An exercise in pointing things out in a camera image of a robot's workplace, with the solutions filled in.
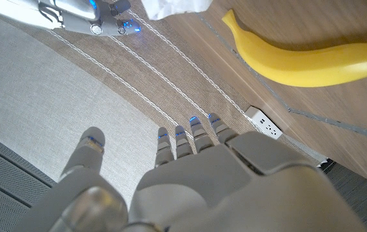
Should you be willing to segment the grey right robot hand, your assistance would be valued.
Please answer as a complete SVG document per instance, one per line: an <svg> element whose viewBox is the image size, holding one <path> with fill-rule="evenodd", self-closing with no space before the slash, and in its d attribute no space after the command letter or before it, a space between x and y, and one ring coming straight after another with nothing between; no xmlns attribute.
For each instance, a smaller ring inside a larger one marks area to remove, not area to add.
<svg viewBox="0 0 367 232"><path fill-rule="evenodd" d="M0 15L44 29L122 36L141 31L137 21L117 17L130 7L128 0L0 0Z"/></svg>

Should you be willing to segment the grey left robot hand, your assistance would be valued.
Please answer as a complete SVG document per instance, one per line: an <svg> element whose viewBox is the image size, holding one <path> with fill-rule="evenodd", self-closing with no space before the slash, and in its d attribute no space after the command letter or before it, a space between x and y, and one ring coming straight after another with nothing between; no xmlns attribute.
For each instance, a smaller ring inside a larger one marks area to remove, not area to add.
<svg viewBox="0 0 367 232"><path fill-rule="evenodd" d="M100 175L104 133L88 128L59 182L16 231L365 231L366 226L310 161L262 133L238 134L208 116L214 144L197 117L170 141L159 128L155 166L131 203Z"/></svg>

